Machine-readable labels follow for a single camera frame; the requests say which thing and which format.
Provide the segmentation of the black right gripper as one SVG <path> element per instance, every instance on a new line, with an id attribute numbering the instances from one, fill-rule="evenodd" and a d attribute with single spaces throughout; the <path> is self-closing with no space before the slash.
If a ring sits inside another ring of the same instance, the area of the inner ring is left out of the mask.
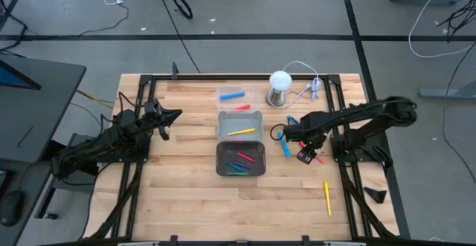
<path id="1" fill-rule="evenodd" d="M 303 142 L 308 147 L 299 151 L 297 159 L 305 164 L 310 164 L 312 159 L 317 155 L 315 150 L 323 147 L 327 135 L 327 127 L 319 127 L 309 121 L 301 121 L 297 140 Z"/>

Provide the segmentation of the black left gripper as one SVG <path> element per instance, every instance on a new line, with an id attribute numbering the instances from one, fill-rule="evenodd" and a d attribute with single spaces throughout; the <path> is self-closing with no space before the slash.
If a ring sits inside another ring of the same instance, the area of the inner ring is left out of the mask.
<path id="1" fill-rule="evenodd" d="M 154 133 L 154 131 L 157 129 L 163 140 L 169 140 L 170 135 L 166 131 L 166 126 L 171 126 L 172 123 L 181 115 L 181 113 L 181 109 L 163 109 L 163 115 L 165 116 L 164 119 L 162 117 L 161 111 L 156 109 L 149 115 L 150 131 Z"/>

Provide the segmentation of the yellow marker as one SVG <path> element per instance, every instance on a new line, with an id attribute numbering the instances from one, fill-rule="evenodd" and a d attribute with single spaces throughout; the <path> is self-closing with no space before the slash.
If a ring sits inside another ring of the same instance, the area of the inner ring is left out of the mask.
<path id="1" fill-rule="evenodd" d="M 326 199 L 326 206 L 327 206 L 327 215 L 331 216 L 332 215 L 332 208 L 330 204 L 330 195 L 329 195 L 329 185 L 327 181 L 323 181 L 323 189 L 324 189 L 324 195 Z"/>
<path id="2" fill-rule="evenodd" d="M 252 129 L 243 129 L 243 130 L 239 130 L 239 131 L 235 131 L 235 132 L 229 132 L 227 133 L 227 136 L 234 136 L 234 135 L 241 135 L 241 134 L 248 134 L 248 133 L 252 133 L 252 132 L 256 132 L 257 129 L 256 128 L 252 128 Z"/>

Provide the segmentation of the dark translucent plastic bin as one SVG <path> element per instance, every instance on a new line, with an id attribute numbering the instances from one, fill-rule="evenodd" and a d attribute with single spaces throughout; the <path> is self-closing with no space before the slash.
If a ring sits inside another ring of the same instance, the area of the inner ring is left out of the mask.
<path id="1" fill-rule="evenodd" d="M 237 155 L 241 152 L 255 159 L 256 163 L 247 161 Z M 226 176 L 227 172 L 237 172 L 226 166 L 226 162 L 233 163 L 239 161 L 252 167 L 251 170 L 244 169 L 249 176 Z M 266 171 L 266 151 L 261 142 L 257 141 L 223 141 L 216 147 L 216 173 L 223 177 L 257 177 Z"/>

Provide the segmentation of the light grey plastic bin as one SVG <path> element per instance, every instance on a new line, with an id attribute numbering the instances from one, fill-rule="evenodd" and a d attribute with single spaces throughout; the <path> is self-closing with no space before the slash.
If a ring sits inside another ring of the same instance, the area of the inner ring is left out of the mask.
<path id="1" fill-rule="evenodd" d="M 229 132 L 243 129 L 256 128 L 256 132 L 227 136 Z M 240 138 L 243 140 L 261 141 L 263 139 L 263 114 L 260 111 L 252 113 L 228 113 L 220 111 L 218 113 L 216 136 L 218 140 L 226 138 Z"/>

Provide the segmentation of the clear plastic bin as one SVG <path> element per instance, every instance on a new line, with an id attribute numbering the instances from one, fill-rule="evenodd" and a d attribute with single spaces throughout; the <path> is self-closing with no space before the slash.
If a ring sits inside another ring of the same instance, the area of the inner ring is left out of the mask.
<path id="1" fill-rule="evenodd" d="M 230 94 L 234 92 L 244 91 L 244 97 L 237 97 L 228 100 L 220 100 L 219 95 Z M 228 113 L 252 113 L 254 111 L 260 110 L 260 98 L 261 93 L 258 87 L 251 86 L 222 86 L 218 87 L 216 90 L 216 108 L 219 111 L 226 111 Z M 242 106 L 245 104 L 250 104 L 251 108 L 243 111 L 234 111 L 233 108 Z"/>

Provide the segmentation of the black desk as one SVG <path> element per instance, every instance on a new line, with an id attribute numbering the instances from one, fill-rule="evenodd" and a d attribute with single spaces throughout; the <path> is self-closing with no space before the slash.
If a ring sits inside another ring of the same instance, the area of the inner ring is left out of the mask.
<path id="1" fill-rule="evenodd" d="M 83 65 L 1 56 L 40 90 L 0 85 L 0 160 L 37 162 L 86 72 Z"/>

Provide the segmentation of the black monitor with blue screen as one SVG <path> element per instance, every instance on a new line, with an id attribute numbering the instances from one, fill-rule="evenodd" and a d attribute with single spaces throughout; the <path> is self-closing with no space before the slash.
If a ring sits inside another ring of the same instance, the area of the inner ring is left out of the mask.
<path id="1" fill-rule="evenodd" d="M 20 71 L 0 60 L 0 85 L 14 88 L 40 90 L 41 85 Z"/>

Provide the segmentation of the black computer mouse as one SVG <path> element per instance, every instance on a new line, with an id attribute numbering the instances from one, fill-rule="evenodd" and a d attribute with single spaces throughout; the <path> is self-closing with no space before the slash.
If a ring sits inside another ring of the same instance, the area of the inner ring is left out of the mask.
<path id="1" fill-rule="evenodd" d="M 6 194 L 0 203 L 0 224 L 4 227 L 12 227 L 22 216 L 22 207 L 25 201 L 25 193 L 14 190 Z"/>

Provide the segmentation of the black triangular bracket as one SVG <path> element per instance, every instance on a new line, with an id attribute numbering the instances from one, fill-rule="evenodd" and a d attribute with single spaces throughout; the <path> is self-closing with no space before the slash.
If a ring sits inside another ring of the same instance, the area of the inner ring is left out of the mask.
<path id="1" fill-rule="evenodd" d="M 375 190 L 369 187 L 364 187 L 364 191 L 377 203 L 383 204 L 387 195 L 387 190 Z"/>

